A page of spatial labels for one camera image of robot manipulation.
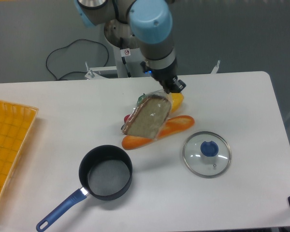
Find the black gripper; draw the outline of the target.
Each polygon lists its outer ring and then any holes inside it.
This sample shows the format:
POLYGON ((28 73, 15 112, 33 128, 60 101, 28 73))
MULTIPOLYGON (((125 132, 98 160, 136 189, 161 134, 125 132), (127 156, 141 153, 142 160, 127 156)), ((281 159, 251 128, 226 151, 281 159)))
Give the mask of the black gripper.
POLYGON ((181 93, 186 87, 186 84, 177 77, 177 60, 174 60, 170 66, 163 69, 150 68, 145 61, 142 61, 140 65, 144 73, 149 73, 151 77, 160 83, 166 94, 181 93))

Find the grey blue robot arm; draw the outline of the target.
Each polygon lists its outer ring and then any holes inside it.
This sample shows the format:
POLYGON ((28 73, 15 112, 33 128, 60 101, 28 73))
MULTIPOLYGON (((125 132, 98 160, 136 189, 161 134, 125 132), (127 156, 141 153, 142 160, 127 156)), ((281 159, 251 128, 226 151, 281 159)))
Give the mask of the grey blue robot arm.
POLYGON ((180 93, 185 83, 177 78, 172 35, 171 0, 76 0, 86 26, 104 25, 113 47, 117 75, 151 76, 166 93, 180 93))

